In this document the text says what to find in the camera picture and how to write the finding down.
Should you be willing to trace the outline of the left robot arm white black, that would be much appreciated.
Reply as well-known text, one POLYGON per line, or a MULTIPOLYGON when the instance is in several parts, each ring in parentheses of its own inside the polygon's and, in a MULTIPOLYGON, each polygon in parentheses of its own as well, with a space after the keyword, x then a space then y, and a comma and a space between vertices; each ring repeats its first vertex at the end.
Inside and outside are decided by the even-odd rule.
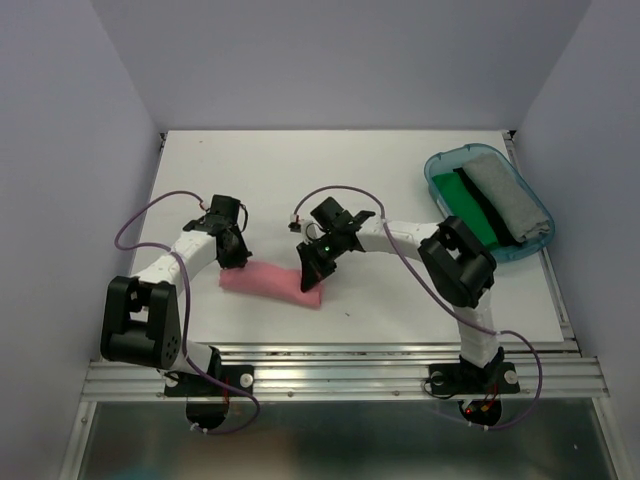
POLYGON ((190 280, 216 263, 222 273, 241 272, 252 253, 243 238, 248 216, 238 199, 215 195, 209 203, 194 194, 204 214, 187 222, 171 246, 142 242, 114 245, 123 251, 155 248, 162 252, 132 276, 116 276, 107 286, 100 353, 114 362, 156 369, 175 378, 186 377, 199 393, 226 394, 221 355, 217 348, 187 339, 190 280))

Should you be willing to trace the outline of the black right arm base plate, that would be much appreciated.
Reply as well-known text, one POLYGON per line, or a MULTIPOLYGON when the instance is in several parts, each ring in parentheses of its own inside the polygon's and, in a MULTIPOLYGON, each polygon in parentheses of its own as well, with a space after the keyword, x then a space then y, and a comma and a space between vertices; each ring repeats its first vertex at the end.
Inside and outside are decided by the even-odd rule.
POLYGON ((503 362, 495 368, 480 369, 472 364, 437 363, 428 367, 431 393, 439 397, 455 395, 517 394, 520 392, 515 365, 503 362))

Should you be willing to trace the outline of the blue translucent plastic bin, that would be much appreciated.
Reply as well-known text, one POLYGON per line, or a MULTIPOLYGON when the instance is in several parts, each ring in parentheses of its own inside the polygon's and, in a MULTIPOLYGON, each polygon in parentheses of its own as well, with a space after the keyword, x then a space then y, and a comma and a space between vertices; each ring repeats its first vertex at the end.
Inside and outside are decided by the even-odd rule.
POLYGON ((424 177, 443 215, 461 218, 500 263, 533 255, 554 238, 549 211, 489 145, 471 143, 437 153, 427 160, 424 177))

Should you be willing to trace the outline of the pink t-shirt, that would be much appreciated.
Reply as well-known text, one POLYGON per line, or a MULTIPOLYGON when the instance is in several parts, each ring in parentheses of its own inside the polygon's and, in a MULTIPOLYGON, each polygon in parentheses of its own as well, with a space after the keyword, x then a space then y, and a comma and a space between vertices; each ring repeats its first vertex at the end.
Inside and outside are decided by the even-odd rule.
POLYGON ((226 291, 319 309, 323 297, 322 286, 316 285, 303 292, 301 280, 299 269, 261 261, 249 261, 244 267, 225 269, 219 274, 219 286, 226 291))

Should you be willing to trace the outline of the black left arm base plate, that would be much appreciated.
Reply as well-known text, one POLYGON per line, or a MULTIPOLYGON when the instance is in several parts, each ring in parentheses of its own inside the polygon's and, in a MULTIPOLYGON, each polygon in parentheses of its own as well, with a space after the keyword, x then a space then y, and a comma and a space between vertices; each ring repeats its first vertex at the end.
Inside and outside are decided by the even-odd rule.
MULTIPOLYGON (((163 394, 169 398, 221 397, 229 399, 240 397, 240 394, 214 385, 197 374, 169 372, 164 375, 164 379, 163 394)), ((254 368, 252 365, 225 365, 222 367, 219 381, 242 392, 252 394, 254 368)))

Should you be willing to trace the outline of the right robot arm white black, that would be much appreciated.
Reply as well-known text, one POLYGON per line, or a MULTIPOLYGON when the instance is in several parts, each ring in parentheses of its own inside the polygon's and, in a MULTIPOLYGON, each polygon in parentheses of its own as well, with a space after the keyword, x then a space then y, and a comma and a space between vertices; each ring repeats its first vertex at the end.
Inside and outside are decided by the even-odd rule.
POLYGON ((459 366, 454 377, 472 390, 497 381, 504 350, 493 328, 489 291, 497 263, 458 217, 440 223, 412 223, 362 210, 351 214, 334 198, 311 211, 312 219, 290 217, 289 230, 302 235, 296 247, 301 262, 300 290, 307 292, 332 275, 337 259, 347 252, 395 254, 411 268, 421 262, 430 281, 427 293, 455 318, 461 340, 459 366))

